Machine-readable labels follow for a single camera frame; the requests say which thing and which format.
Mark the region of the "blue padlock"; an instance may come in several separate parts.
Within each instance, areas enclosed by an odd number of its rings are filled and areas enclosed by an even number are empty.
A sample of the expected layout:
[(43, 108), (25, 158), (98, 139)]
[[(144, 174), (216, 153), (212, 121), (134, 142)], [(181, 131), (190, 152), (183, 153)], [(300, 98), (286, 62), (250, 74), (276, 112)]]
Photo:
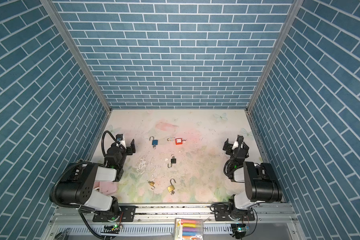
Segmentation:
[(150, 136), (149, 140), (152, 141), (153, 149), (156, 149), (158, 145), (158, 140), (156, 140), (154, 136)]

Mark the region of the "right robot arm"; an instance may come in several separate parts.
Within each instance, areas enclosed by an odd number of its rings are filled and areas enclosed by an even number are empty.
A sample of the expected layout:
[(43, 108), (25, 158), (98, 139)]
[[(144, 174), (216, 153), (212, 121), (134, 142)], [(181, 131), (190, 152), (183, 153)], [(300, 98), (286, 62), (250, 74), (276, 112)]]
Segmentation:
[(232, 195), (228, 202), (228, 216), (234, 221), (247, 217), (254, 206), (281, 202), (283, 198), (282, 187), (272, 165), (249, 162), (249, 149), (241, 135), (233, 144), (226, 140), (223, 145), (223, 151), (230, 156), (223, 173), (231, 182), (245, 184), (245, 190)]

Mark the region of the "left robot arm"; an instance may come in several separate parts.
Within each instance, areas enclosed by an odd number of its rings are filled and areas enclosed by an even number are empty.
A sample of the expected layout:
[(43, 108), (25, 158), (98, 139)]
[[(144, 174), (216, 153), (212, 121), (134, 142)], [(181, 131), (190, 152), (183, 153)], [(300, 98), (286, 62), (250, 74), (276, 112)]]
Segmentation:
[(50, 200), (59, 207), (84, 212), (119, 216), (121, 209), (116, 197), (94, 190), (96, 182), (119, 182), (124, 173), (127, 156), (136, 153), (135, 140), (126, 145), (123, 134), (104, 131), (101, 137), (104, 163), (77, 162), (69, 164), (50, 191)]

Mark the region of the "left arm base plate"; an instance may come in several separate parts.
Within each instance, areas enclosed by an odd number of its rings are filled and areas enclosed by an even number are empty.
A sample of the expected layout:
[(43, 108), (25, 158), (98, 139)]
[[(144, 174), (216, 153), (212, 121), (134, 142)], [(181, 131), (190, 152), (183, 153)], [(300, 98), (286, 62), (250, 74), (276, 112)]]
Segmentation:
[(136, 206), (119, 206), (119, 208), (116, 209), (116, 212), (113, 212), (112, 210), (95, 211), (93, 222), (133, 222), (136, 208)]

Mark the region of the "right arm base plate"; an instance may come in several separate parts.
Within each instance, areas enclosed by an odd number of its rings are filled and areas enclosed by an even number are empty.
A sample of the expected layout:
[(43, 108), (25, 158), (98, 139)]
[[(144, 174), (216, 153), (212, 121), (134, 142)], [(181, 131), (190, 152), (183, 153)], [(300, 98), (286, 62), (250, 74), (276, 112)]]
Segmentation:
[(214, 214), (215, 221), (254, 221), (255, 215), (250, 210), (238, 210), (225, 203), (214, 203), (210, 205), (210, 210)]

